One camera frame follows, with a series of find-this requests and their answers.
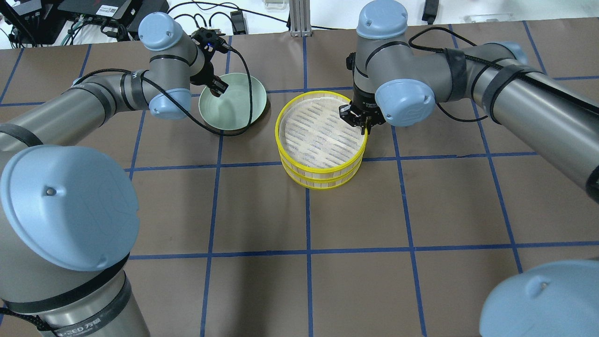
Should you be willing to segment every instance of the light green plate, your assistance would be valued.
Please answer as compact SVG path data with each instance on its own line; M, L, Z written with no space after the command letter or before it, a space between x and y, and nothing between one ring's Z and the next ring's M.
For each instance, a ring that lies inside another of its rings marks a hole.
M206 123L221 130L239 130L247 125L250 118L250 95L247 74L231 73L220 77L229 88L220 97L204 88L199 97L199 113ZM259 80L252 76L252 123L266 107L266 90Z

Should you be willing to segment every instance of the white floor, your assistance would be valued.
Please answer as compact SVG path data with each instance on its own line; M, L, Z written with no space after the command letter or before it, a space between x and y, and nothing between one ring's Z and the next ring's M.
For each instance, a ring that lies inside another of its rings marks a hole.
M9 4L15 3L14 0L7 1ZM185 1L187 0L168 0L171 6ZM263 1L264 0L231 0L231 2L237 4L241 8L287 20L289 13L288 4L283 10L267 10ZM369 2L370 0L311 0L311 24L334 28L355 28L360 10ZM406 7L410 15L408 19L408 24L410 26L426 24L426 22L421 21L425 0L400 0L399 2ZM437 20L435 21L435 23L439 24L479 22L486 20L543 20L599 16L599 0L440 0L439 2L440 8ZM203 8L210 7L205 4L200 6ZM176 16L183 13L200 13L206 20L208 20L210 15L216 11L223 11L228 14L232 9L214 8L212 10L202 11L194 4L187 4L177 7L173 10L171 15ZM181 17L177 21L183 26L188 34L196 29L193 20L189 17ZM250 13L246 13L246 21L250 34L283 32L287 30L286 25L282 22ZM70 23L63 29L55 45L60 45L60 42L63 40L64 36L66 36L66 30L69 26ZM214 17L212 27L219 28L228 35L232 34L231 23L222 15ZM9 33L11 27L2 21L0 22L0 28L6 33ZM108 38L100 33L99 27L87 26L83 28L79 35L77 35L75 43L86 44L112 41L114 41L114 39ZM6 37L3 34L0 34L0 49L9 48L10 44Z

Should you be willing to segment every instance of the black connector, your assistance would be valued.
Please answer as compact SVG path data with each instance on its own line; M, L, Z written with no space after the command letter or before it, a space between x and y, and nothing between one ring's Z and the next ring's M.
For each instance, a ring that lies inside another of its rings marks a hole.
M233 35L247 34L246 18L242 11L231 12L231 23L233 25Z
M432 25L437 18L438 11L439 0L426 0L424 3L424 12L422 12L422 21L426 21L429 25Z

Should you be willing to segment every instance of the brown tiled surface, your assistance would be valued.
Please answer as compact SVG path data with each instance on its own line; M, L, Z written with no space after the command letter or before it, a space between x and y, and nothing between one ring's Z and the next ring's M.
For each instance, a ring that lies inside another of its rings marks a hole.
M476 43L516 41L537 67L534 42L550 76L599 101L599 50L590 43L599 21L527 25L532 41L522 22L452 28ZM409 128L376 126L347 185L306 191L291 181L274 141L276 118L304 90L351 98L345 58L355 41L355 31L307 38L305 79L303 39L233 37L269 91L263 117L240 137L127 112L81 142L113 157L137 191L141 228L125 270L153 335L197 336L204 328L206 337L477 336L485 297L519 266L599 256L599 207L489 119L460 124L436 110ZM453 47L442 32L417 42ZM1 51L0 122L59 95L82 72L147 68L140 43L94 45L86 60L87 51L27 49L18 64L19 50ZM226 72L226 55L213 63ZM228 63L230 72L244 71L236 55ZM444 106L474 117L469 101ZM194 97L195 116L197 107ZM489 159L484 141L501 155ZM6 317L0 336L38 334Z

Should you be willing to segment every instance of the metal bracket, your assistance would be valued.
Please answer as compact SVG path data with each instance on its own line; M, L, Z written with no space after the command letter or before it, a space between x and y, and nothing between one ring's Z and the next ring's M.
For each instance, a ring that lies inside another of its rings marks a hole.
M291 36L312 36L310 0L289 0L289 21Z

